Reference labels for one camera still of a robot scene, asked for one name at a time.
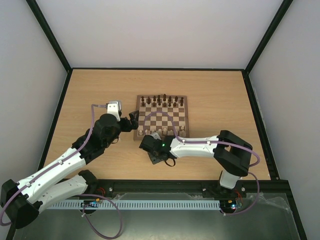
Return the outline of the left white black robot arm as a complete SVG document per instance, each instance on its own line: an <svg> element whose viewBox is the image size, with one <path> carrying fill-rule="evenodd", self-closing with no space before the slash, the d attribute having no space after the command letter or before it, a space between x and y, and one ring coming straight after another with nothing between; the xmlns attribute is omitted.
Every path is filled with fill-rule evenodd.
<svg viewBox="0 0 320 240"><path fill-rule="evenodd" d="M9 179L1 187L0 214L7 215L9 225L21 229L32 223L48 207L77 195L92 195L98 180L89 170L82 170L63 181L70 173L88 165L101 156L122 132L139 126L139 111L121 117L119 109L107 112L98 120L92 119L86 133L79 137L59 158L18 182Z"/></svg>

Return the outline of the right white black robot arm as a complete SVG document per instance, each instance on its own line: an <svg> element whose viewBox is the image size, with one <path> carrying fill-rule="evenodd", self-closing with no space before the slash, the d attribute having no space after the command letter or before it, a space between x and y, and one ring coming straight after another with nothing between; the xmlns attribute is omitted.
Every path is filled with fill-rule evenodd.
<svg viewBox="0 0 320 240"><path fill-rule="evenodd" d="M253 147L242 138L228 130L222 130L219 135L204 138L187 138L165 136L158 133L143 137L140 149L146 151L153 164L175 161L183 157L205 157L217 160L223 167L219 177L218 191L229 196L236 189L236 183L241 177L248 175Z"/></svg>

